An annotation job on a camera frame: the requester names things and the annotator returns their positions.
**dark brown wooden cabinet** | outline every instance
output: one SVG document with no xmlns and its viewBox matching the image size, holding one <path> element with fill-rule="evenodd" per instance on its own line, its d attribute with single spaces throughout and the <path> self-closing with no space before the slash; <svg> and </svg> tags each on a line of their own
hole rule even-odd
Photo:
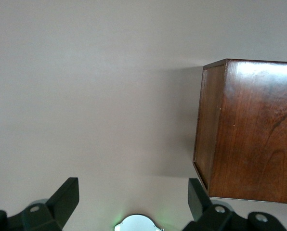
<svg viewBox="0 0 287 231">
<path fill-rule="evenodd" d="M 287 203 L 287 62 L 204 66 L 194 166 L 209 196 Z"/>
</svg>

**white wall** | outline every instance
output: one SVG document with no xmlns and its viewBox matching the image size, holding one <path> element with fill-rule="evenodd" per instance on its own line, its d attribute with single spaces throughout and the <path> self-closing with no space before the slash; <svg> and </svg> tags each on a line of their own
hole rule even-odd
<svg viewBox="0 0 287 231">
<path fill-rule="evenodd" d="M 181 230 L 202 66 L 223 58 L 287 61 L 287 1 L 0 0 L 0 209 L 77 176 L 65 231 Z M 287 205 L 232 204 L 287 227 Z"/>
</svg>

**silver bolt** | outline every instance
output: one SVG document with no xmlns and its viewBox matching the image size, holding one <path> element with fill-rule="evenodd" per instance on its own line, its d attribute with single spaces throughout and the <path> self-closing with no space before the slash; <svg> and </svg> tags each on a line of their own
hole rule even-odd
<svg viewBox="0 0 287 231">
<path fill-rule="evenodd" d="M 36 212 L 39 210 L 39 206 L 34 206 L 30 209 L 30 212 L 33 213 L 33 212 Z"/>
<path fill-rule="evenodd" d="M 223 207 L 221 207 L 221 206 L 216 206 L 216 207 L 215 207 L 215 210 L 216 210 L 216 212 L 218 212 L 218 213 L 224 213 L 224 212 L 226 212 L 226 210 L 225 210 Z"/>
<path fill-rule="evenodd" d="M 265 215 L 263 215 L 263 214 L 256 214 L 256 219 L 258 220 L 258 221 L 262 221 L 262 222 L 267 222 L 268 221 L 268 218 L 265 216 Z"/>
</svg>

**wooden box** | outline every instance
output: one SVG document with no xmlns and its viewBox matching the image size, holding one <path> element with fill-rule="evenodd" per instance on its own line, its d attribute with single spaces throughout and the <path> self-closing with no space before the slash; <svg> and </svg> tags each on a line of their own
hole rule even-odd
<svg viewBox="0 0 287 231">
<path fill-rule="evenodd" d="M 209 196 L 287 203 L 287 63 L 204 66 L 194 166 Z"/>
</svg>

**wooden box side panel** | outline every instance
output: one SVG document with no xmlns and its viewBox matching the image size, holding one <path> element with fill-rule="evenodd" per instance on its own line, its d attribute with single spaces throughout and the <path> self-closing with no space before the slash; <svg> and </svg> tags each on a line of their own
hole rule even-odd
<svg viewBox="0 0 287 231">
<path fill-rule="evenodd" d="M 213 156 L 224 81 L 224 64 L 203 70 L 197 119 L 194 165 L 206 188 L 212 171 Z"/>
<path fill-rule="evenodd" d="M 287 63 L 226 73 L 209 195 L 287 203 Z"/>
</svg>

